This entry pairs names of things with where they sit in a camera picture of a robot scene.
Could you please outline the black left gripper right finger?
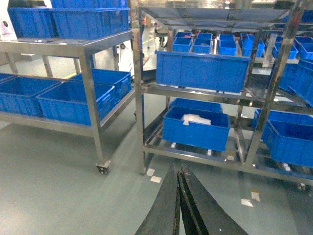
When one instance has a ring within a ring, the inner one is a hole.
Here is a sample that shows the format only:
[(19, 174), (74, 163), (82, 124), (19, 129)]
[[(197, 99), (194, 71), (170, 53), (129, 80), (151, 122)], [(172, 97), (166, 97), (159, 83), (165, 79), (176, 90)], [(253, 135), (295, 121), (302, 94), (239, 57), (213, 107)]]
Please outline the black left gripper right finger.
[(178, 173), (180, 209), (187, 235), (246, 235), (186, 165)]

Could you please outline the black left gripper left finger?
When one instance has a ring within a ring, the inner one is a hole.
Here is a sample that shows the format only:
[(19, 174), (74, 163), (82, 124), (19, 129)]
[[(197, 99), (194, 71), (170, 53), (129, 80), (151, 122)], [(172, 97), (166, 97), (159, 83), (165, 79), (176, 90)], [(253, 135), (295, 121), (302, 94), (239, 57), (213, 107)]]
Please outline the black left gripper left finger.
[(171, 164), (156, 199), (136, 231), (137, 235), (178, 235), (180, 227), (180, 192), (178, 170)]

